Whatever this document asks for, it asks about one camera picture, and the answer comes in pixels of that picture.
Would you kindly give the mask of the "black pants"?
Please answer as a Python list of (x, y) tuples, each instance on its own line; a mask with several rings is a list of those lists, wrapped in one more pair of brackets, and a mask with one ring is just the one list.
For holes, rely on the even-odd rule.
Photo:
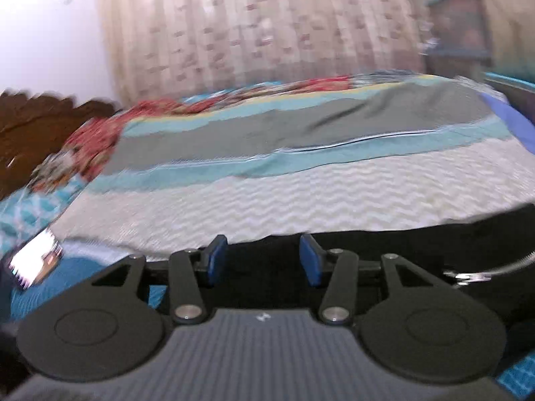
[[(534, 250), (534, 206), (485, 216), (480, 220), (399, 231), (318, 233), (325, 249), (342, 248), (363, 261), (393, 253), (434, 276), (444, 272), (483, 272), (514, 263)], [(311, 309), (316, 311), (328, 285), (309, 284), (299, 256), (298, 235), (271, 235), (232, 244), (219, 280), (206, 273), (196, 280), (209, 309)], [(534, 270), (515, 272), (472, 285), (471, 297), (492, 309), (507, 331), (503, 370), (534, 350)]]

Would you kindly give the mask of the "teal checked shirt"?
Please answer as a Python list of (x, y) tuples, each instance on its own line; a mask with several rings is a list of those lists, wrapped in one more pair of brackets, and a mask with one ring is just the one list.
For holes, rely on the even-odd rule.
[(63, 258), (42, 283), (21, 291), (1, 265), (1, 322), (24, 319), (32, 310), (109, 265), (140, 251), (96, 242), (64, 241)]

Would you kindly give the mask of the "patchwork quilt bedspread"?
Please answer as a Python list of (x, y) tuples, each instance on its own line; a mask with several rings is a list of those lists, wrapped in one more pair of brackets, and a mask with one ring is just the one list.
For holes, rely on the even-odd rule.
[(534, 200), (534, 154), (469, 80), (142, 102), (77, 129), (1, 203), (1, 249), (57, 237), (166, 251), (296, 232), (385, 231)]

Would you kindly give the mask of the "dark wooden headboard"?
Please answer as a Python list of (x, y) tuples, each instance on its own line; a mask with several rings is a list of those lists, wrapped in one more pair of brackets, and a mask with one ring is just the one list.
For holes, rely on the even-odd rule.
[(75, 105), (54, 93), (1, 93), (1, 197), (25, 186), (33, 170), (57, 152), (72, 133), (92, 118), (111, 117), (116, 105), (93, 99)]

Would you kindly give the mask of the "blue bed sheet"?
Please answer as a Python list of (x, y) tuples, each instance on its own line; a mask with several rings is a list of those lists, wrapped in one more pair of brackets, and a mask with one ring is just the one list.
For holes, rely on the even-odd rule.
[(534, 124), (514, 107), (487, 93), (481, 93), (481, 98), (491, 110), (505, 123), (508, 130), (521, 145), (531, 154), (535, 154)]

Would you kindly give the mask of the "floral beige curtain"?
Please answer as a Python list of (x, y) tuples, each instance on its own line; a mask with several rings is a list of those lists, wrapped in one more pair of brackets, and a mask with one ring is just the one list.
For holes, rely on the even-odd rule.
[(424, 68), (430, 0), (98, 0), (126, 105), (266, 81)]

